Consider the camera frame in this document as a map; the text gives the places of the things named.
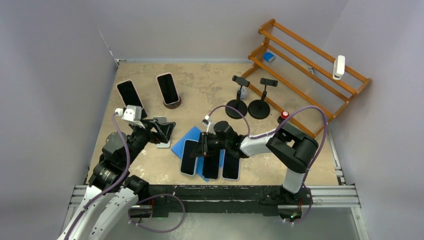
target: round stand base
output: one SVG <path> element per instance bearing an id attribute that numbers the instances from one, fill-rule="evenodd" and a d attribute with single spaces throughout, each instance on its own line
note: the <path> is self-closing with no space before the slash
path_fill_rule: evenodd
<path id="1" fill-rule="evenodd" d="M 236 108 L 236 99 L 233 99 L 231 101 L 229 101 L 226 105 Z M 246 114 L 248 113 L 248 106 L 246 106 L 246 103 L 243 102 L 242 100 L 240 100 L 240 103 L 238 104 L 238 108 L 236 108 L 241 114 L 243 114 L 243 116 L 246 116 Z M 226 107 L 225 108 L 225 113 L 228 115 L 228 117 L 232 118 L 232 119 L 241 119 L 242 116 L 240 116 L 240 114 L 236 111 L 234 111 L 231 108 Z"/>
<path id="2" fill-rule="evenodd" d="M 165 108 L 167 109 L 176 109 L 181 105 L 181 97 L 178 96 L 178 101 L 171 103 L 171 104 L 166 104 L 165 102 L 163 102 L 163 105 L 165 106 Z"/>
<path id="3" fill-rule="evenodd" d="M 257 99 L 249 104 L 248 111 L 254 119 L 265 119 L 270 115 L 271 109 L 268 103 Z"/>

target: phone with pink frame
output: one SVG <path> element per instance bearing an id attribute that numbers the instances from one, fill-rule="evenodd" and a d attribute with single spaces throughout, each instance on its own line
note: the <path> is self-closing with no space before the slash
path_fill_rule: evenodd
<path id="1" fill-rule="evenodd" d="M 165 105 L 175 104 L 180 101 L 180 96 L 177 92 L 174 79 L 170 72 L 158 75 L 156 77 L 159 85 L 160 93 L 162 94 L 163 103 Z"/>
<path id="2" fill-rule="evenodd" d="M 133 81 L 130 79 L 120 82 L 116 85 L 116 89 L 119 92 L 119 95 L 125 104 L 125 106 L 133 105 L 140 106 L 142 109 L 141 118 L 144 119 L 147 117 L 147 113 L 144 109 L 140 95 L 138 94 L 136 88 L 134 87 Z"/>

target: floor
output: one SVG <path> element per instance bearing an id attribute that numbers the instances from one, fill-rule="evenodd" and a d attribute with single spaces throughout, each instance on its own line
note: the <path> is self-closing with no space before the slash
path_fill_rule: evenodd
<path id="1" fill-rule="evenodd" d="M 169 122 L 176 122 L 171 136 L 171 145 L 183 137 L 193 126 L 205 131 L 201 124 L 202 119 L 210 110 L 219 105 L 225 105 L 236 96 L 238 86 L 231 81 L 233 75 L 240 76 L 251 64 L 237 63 L 135 63 L 121 62 L 117 70 L 115 83 L 111 91 L 106 113 L 99 131 L 96 146 L 91 158 L 91 166 L 99 162 L 102 147 L 106 137 L 115 132 L 111 115 L 116 108 L 124 107 L 121 97 L 115 88 L 119 82 L 132 80 L 146 109 L 148 118 L 166 116 Z M 167 109 L 163 105 L 160 90 L 156 83 L 156 76 L 163 73 L 172 73 L 182 104 L 176 109 Z M 261 70 L 256 71 L 247 80 L 260 87 L 260 78 L 271 78 Z M 292 112 L 308 105 L 302 98 L 295 95 L 281 82 L 275 89 L 268 90 L 268 96 L 284 109 Z M 251 90 L 248 90 L 246 104 L 258 99 Z M 251 134 L 256 135 L 277 127 L 279 112 L 271 108 L 268 118 L 257 120 L 246 116 Z M 315 112 L 305 111 L 299 116 L 307 127 L 319 129 L 322 125 L 320 116 Z M 217 110 L 211 119 L 214 122 L 226 120 L 239 134 L 247 131 L 242 119 L 235 120 L 226 116 L 223 108 Z M 128 125 L 117 118 L 120 129 L 130 134 Z M 321 142 L 322 134 L 316 139 Z M 198 175 L 187 176 L 180 173 L 180 159 L 170 148 L 158 149 L 148 144 L 130 167 L 130 173 L 137 175 L 150 184 L 184 184 L 184 185 L 280 185 L 283 183 L 286 167 L 271 153 L 258 154 L 241 160 L 241 172 L 238 181 L 217 179 L 205 182 Z M 334 168 L 334 159 L 330 144 L 326 141 L 321 154 L 313 165 L 306 180 L 307 185 L 338 185 Z"/>

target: smartphone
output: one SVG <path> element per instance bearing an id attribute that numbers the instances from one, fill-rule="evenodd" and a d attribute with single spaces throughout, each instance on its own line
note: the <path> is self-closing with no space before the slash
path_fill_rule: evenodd
<path id="1" fill-rule="evenodd" d="M 126 80 L 118 83 L 116 85 L 116 88 L 118 89 L 119 95 L 125 106 L 140 106 L 142 109 L 141 118 L 144 119 L 147 117 L 147 113 L 144 109 L 142 101 L 140 100 L 139 94 L 137 93 L 137 90 L 131 80 Z"/>
<path id="2" fill-rule="evenodd" d="M 197 157 L 190 157 L 190 154 L 196 148 L 198 141 L 187 139 L 182 147 L 181 165 L 179 171 L 182 174 L 194 176 L 196 173 L 196 166 L 198 162 Z"/>
<path id="3" fill-rule="evenodd" d="M 170 72 L 157 76 L 156 80 L 159 85 L 160 92 L 162 93 L 163 102 L 166 105 L 174 104 L 180 100 L 174 79 Z"/>
<path id="4" fill-rule="evenodd" d="M 240 158 L 236 158 L 227 151 L 224 153 L 224 161 L 222 165 L 222 178 L 226 180 L 239 180 L 240 175 Z"/>
<path id="5" fill-rule="evenodd" d="M 218 179 L 220 172 L 220 154 L 205 156 L 203 158 L 203 172 L 205 179 Z"/>

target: black phone stand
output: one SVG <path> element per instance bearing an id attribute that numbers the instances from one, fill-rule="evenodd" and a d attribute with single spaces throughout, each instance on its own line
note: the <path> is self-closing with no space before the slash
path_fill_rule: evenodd
<path id="1" fill-rule="evenodd" d="M 244 117 L 248 113 L 248 106 L 246 105 L 245 102 L 240 100 L 240 97 L 242 96 L 242 87 L 243 86 L 249 87 L 249 85 L 251 83 L 249 81 L 247 81 L 244 77 L 236 76 L 236 75 L 234 75 L 232 77 L 232 81 L 234 81 L 238 85 L 240 85 L 240 89 L 237 91 L 236 99 L 229 101 L 226 105 L 237 109 Z M 240 116 L 240 114 L 238 112 L 234 111 L 233 109 L 231 109 L 229 107 L 225 108 L 225 113 L 227 114 L 228 117 L 230 117 L 232 119 L 241 119 L 242 118 L 242 116 Z"/>
<path id="2" fill-rule="evenodd" d="M 268 103 L 265 101 L 267 97 L 267 86 L 277 87 L 278 81 L 261 78 L 260 84 L 265 85 L 265 89 L 262 92 L 260 99 L 256 99 L 249 104 L 249 114 L 254 119 L 265 119 L 270 115 L 271 109 Z"/>

